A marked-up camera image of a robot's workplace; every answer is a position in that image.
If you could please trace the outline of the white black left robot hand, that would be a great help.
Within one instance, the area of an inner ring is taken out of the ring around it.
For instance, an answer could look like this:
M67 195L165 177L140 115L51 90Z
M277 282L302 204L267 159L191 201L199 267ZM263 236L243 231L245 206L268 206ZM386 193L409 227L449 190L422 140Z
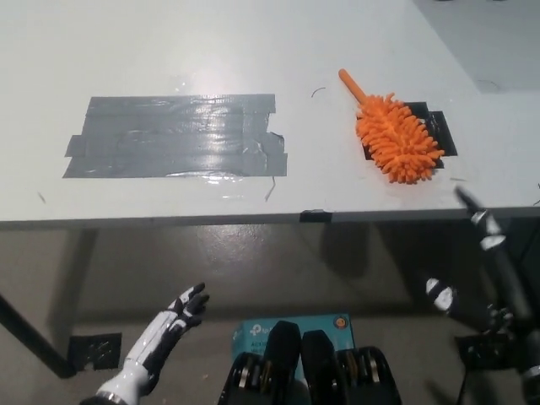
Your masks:
M160 373L180 339L202 322L209 295L198 283L177 296L147 325L117 375L94 394L104 404L139 404L157 386Z

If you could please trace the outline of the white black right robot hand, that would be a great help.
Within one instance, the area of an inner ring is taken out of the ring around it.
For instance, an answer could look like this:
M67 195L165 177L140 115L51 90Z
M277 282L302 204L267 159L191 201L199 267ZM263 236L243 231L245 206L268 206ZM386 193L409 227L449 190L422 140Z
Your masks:
M532 300L510 258L506 235L494 215L461 187L455 194L478 233L485 269L499 298L488 304L438 278L424 289L434 307L477 333L457 337L459 357L467 370L514 369L523 381L539 378L539 320Z

